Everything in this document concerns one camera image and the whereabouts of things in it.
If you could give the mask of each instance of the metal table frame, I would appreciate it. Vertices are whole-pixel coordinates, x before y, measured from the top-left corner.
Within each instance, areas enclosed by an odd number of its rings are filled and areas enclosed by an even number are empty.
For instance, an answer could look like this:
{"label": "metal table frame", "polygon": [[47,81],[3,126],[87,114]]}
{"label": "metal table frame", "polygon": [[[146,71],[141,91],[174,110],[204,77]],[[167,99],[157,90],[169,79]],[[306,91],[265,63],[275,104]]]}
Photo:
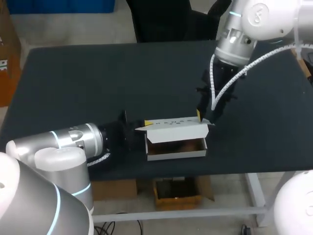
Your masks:
{"label": "metal table frame", "polygon": [[295,174],[295,171],[285,172],[277,184],[271,196],[265,200],[261,184],[257,173],[245,174],[249,193],[253,202],[253,207],[243,208],[220,208],[220,209],[202,209],[187,211],[153,211],[128,214],[106,214],[93,215],[94,223],[109,221],[130,221],[130,220],[148,220],[148,219],[169,219],[169,218],[190,218],[190,217],[209,217],[223,215],[247,215],[255,214],[259,227],[266,227],[273,221],[273,207],[275,198],[280,188]]}

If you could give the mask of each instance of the black table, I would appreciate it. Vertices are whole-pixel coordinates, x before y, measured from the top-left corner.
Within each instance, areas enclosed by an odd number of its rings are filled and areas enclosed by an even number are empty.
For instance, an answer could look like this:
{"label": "black table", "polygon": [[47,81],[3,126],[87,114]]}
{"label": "black table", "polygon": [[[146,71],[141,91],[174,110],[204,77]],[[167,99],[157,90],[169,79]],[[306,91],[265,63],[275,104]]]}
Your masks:
{"label": "black table", "polygon": [[[0,132],[15,138],[117,119],[196,115],[215,42],[70,46],[34,49]],[[274,46],[259,44],[254,58]],[[313,89],[293,55],[280,53],[240,80],[203,158],[147,162],[144,151],[115,155],[118,164],[92,180],[194,176],[313,168]]]}

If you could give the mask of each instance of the white cardboard box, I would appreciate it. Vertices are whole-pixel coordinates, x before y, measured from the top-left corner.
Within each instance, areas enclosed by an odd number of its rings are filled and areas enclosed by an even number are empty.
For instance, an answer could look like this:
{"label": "white cardboard box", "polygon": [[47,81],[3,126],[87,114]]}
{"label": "white cardboard box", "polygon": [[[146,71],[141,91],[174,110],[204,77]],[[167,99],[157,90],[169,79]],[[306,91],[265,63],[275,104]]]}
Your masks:
{"label": "white cardboard box", "polygon": [[145,121],[145,126],[136,130],[146,131],[147,160],[156,161],[205,156],[210,124],[198,117],[157,119]]}

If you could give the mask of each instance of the black cable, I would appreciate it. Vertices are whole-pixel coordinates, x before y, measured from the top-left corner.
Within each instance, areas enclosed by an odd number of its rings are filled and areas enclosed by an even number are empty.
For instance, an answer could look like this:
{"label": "black cable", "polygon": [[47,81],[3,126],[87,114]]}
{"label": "black cable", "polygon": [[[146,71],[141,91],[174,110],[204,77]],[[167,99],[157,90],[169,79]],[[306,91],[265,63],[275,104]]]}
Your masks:
{"label": "black cable", "polygon": [[[120,212],[120,213],[117,213],[117,214],[128,214],[128,213],[126,213],[126,212]],[[142,229],[141,223],[140,223],[139,220],[137,220],[137,222],[138,222],[139,227],[140,227],[140,235],[143,235],[143,229]],[[105,229],[104,227],[105,227],[106,224],[107,224],[107,223],[105,222],[105,223],[102,225],[101,228],[98,227],[98,226],[94,226],[94,229],[97,231],[98,235],[113,235],[113,232],[114,232],[114,229],[115,229],[115,221],[110,222],[109,225],[108,225],[108,227]],[[110,227],[112,224],[113,224],[113,228],[112,228],[111,233],[109,234],[108,230],[109,230],[109,227]]]}
{"label": "black cable", "polygon": [[98,235],[101,235],[101,228],[100,227],[94,226],[93,228],[97,231]]}
{"label": "black cable", "polygon": [[140,235],[143,235],[143,231],[142,231],[142,227],[141,227],[141,223],[139,220],[137,220],[138,224],[139,224],[139,227],[140,227]]}

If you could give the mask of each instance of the blue container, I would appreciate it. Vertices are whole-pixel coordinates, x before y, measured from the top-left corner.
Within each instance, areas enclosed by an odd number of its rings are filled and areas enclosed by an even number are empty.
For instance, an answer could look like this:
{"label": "blue container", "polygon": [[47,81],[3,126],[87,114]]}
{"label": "blue container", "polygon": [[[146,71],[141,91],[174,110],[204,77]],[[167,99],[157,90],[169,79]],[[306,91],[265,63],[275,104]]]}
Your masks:
{"label": "blue container", "polygon": [[75,13],[111,13],[115,0],[69,0]]}
{"label": "blue container", "polygon": [[34,13],[34,0],[8,0],[8,8],[11,14]]}
{"label": "blue container", "polygon": [[115,0],[7,0],[11,14],[111,13]]}
{"label": "blue container", "polygon": [[34,0],[37,13],[68,13],[68,0]]}

